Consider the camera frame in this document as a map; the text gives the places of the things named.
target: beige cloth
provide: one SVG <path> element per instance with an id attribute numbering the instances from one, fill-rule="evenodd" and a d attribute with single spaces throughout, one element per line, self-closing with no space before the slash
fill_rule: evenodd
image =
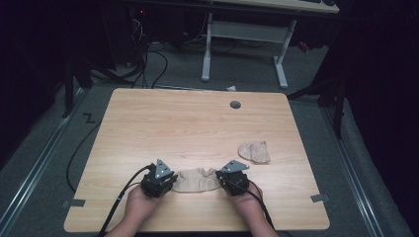
<path id="1" fill-rule="evenodd" d="M 206 171 L 204 168 L 179 171 L 178 179 L 173 184 L 173 190 L 179 193 L 197 193 L 216 190 L 220 184 L 216 178 L 215 169 Z"/>
<path id="2" fill-rule="evenodd" d="M 245 142 L 238 147 L 238 154 L 246 160 L 253 160 L 257 163 L 271 161 L 266 141 Z"/>

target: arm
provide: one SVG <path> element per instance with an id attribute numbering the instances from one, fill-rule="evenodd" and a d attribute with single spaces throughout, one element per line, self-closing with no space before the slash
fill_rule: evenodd
<path id="1" fill-rule="evenodd" d="M 262 194 L 259 188 L 250 183 L 248 191 L 261 198 L 258 190 Z M 253 237 L 278 237 L 277 232 L 266 220 L 261 205 L 254 197 L 245 193 L 241 196 L 228 196 L 228 198 L 246 221 Z"/>
<path id="2" fill-rule="evenodd" d="M 142 223 L 148 219 L 160 198 L 150 198 L 144 194 L 140 186 L 132 189 L 126 200 L 126 213 L 123 220 L 118 223 L 106 236 L 107 237 L 132 237 L 135 235 Z"/>

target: grommet hole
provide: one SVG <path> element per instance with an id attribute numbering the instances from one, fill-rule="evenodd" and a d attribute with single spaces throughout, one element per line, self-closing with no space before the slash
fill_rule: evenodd
<path id="1" fill-rule="evenodd" d="M 233 109 L 237 110 L 237 109 L 240 109 L 241 104 L 240 104 L 240 102 L 238 102 L 238 101 L 232 101 L 232 102 L 230 102 L 230 106 L 231 106 Z"/>

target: tape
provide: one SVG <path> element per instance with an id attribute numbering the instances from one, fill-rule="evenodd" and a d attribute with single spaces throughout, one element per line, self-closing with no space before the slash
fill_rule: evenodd
<path id="1" fill-rule="evenodd" d="M 85 199 L 65 200 L 62 203 L 62 207 L 64 207 L 64 208 L 67 208 L 69 206 L 80 206 L 80 207 L 83 207 L 85 202 L 86 202 Z"/>
<path id="2" fill-rule="evenodd" d="M 311 200 L 313 202 L 318 202 L 318 201 L 323 201 L 323 202 L 327 202 L 330 200 L 329 195 L 316 195 L 316 196 L 311 196 Z"/>

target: black device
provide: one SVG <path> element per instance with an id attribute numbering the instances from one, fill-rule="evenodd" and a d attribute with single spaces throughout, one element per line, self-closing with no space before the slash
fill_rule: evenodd
<path id="1" fill-rule="evenodd" d="M 149 170 L 141 181 L 141 188 L 150 198 L 160 198 L 173 188 L 178 176 L 160 159 L 157 165 L 151 164 Z"/>
<path id="2" fill-rule="evenodd" d="M 108 214 L 108 217 L 105 220 L 105 223 L 99 232 L 98 237 L 105 236 L 106 228 L 108 227 L 108 224 L 112 219 L 112 216 L 114 216 L 114 213 L 117 210 L 118 204 L 120 203 L 121 199 L 126 193 L 126 190 L 132 185 L 136 184 L 136 183 L 133 184 L 132 181 L 135 179 L 135 177 L 137 177 L 141 172 L 145 170 L 149 170 L 150 172 L 144 175 L 144 178 L 142 179 L 140 185 L 144 193 L 150 198 L 159 198 L 162 195 L 169 192 L 173 187 L 173 183 L 175 183 L 176 179 L 178 178 L 177 175 L 174 176 L 175 172 L 173 172 L 172 169 L 170 169 L 160 159 L 157 159 L 156 165 L 151 163 L 151 165 L 141 168 L 130 178 L 128 183 L 126 183 L 126 186 L 121 191 L 120 195 L 115 200 L 114 205 L 112 206 Z"/>
<path id="3" fill-rule="evenodd" d="M 216 171 L 216 177 L 223 189 L 231 196 L 243 195 L 249 188 L 249 180 L 242 170 L 249 169 L 248 165 L 244 165 L 238 161 L 232 160 L 227 163 L 221 170 Z"/>
<path id="4" fill-rule="evenodd" d="M 327 6 L 335 6 L 335 0 L 322 0 L 324 4 L 326 4 Z"/>

